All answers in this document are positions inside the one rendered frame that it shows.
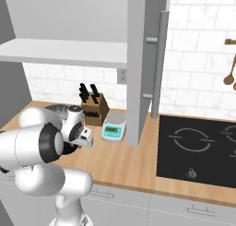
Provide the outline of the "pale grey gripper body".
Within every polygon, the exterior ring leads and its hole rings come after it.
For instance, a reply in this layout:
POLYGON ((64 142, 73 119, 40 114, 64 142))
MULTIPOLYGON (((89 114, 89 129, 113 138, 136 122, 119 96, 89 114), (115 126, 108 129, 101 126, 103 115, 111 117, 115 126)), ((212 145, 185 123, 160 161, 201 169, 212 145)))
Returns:
POLYGON ((85 148, 92 148, 93 145, 93 136, 85 137, 85 136, 80 136, 75 140, 76 144, 85 148))

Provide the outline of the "grey metal bowl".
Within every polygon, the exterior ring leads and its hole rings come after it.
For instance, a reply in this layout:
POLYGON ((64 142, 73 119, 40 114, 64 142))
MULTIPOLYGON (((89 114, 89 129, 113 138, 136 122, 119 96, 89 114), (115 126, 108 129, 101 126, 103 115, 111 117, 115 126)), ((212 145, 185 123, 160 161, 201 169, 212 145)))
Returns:
POLYGON ((68 117, 68 107, 68 104, 57 103, 46 106, 46 109, 56 113, 64 123, 68 117))

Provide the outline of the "grey cabinet door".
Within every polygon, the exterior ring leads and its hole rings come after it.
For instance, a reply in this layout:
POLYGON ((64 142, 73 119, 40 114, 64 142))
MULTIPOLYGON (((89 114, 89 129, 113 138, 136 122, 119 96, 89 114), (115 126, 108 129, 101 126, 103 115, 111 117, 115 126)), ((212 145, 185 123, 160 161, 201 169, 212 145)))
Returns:
POLYGON ((171 0, 128 0, 127 20, 127 123, 126 144, 136 147, 142 135, 151 100, 143 94, 153 90, 156 44, 148 44, 147 37, 156 38, 159 12, 170 12, 171 0))

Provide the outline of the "white cabinet shelf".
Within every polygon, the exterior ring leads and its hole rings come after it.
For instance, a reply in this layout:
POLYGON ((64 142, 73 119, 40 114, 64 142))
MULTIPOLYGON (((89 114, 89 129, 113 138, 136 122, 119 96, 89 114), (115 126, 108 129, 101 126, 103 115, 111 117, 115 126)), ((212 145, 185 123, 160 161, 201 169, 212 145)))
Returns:
POLYGON ((0 61, 127 68, 127 44, 14 39, 0 45, 0 61))

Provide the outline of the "white teal kitchen scale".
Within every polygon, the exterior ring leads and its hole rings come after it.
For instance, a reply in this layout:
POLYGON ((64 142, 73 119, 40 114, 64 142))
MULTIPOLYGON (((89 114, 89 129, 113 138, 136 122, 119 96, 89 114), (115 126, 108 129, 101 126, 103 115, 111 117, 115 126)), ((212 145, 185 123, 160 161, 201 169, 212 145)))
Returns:
POLYGON ((126 131, 126 115, 123 113, 108 113, 101 132, 103 141, 121 143, 126 131))

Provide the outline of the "wooden knife block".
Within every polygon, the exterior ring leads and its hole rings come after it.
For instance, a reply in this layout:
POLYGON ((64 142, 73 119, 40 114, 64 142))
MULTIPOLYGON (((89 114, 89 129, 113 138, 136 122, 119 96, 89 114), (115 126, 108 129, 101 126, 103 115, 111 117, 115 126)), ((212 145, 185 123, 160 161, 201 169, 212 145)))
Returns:
POLYGON ((99 93, 94 84, 90 85, 92 92, 89 92, 84 83, 80 84, 79 97, 85 118, 86 125, 102 126, 110 110, 107 101, 102 93, 99 93))

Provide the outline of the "grey drawer front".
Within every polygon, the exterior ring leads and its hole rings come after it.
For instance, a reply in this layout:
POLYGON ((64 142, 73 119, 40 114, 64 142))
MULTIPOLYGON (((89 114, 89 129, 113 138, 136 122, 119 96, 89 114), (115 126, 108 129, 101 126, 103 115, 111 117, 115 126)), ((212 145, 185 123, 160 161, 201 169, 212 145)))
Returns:
POLYGON ((110 191, 114 198, 92 196, 81 199, 94 226, 147 226, 149 194, 95 184, 92 190, 110 191))
POLYGON ((148 226, 236 226, 236 208, 150 195, 148 226))

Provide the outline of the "black hob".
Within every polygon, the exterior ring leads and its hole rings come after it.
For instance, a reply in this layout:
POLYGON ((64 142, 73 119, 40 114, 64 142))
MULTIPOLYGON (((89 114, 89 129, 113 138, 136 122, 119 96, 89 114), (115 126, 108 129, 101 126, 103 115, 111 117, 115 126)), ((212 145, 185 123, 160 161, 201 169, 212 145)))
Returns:
POLYGON ((236 188, 236 123, 162 115, 157 176, 236 188))

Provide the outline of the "hanging wooden spoon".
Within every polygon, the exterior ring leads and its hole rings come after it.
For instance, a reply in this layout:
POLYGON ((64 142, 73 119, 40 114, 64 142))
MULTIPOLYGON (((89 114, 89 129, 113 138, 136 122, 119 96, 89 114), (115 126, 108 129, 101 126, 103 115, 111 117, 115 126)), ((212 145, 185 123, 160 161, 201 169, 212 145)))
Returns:
POLYGON ((233 77, 233 69, 236 66, 236 54, 234 55, 232 67, 230 73, 224 78, 223 82, 225 85, 230 85, 234 82, 234 77, 233 77))

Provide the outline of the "grey wall outlet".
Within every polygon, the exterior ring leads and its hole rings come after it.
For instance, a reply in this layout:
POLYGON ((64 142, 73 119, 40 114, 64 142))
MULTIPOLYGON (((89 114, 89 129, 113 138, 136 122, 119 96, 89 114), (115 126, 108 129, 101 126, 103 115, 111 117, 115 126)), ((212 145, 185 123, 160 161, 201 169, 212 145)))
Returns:
POLYGON ((117 83, 123 85, 127 83, 127 73, 125 69, 117 70, 117 83))

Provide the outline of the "grey open wall cabinet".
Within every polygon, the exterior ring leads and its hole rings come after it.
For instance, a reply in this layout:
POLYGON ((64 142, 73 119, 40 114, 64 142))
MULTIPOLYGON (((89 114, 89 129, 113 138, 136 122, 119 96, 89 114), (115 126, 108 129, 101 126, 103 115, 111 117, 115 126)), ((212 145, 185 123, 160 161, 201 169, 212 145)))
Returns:
MULTIPOLYGON (((0 0, 0 45, 14 39, 126 43, 127 0, 0 0)), ((0 127, 12 128, 31 101, 78 104, 81 83, 123 109, 118 69, 0 61, 0 127)))

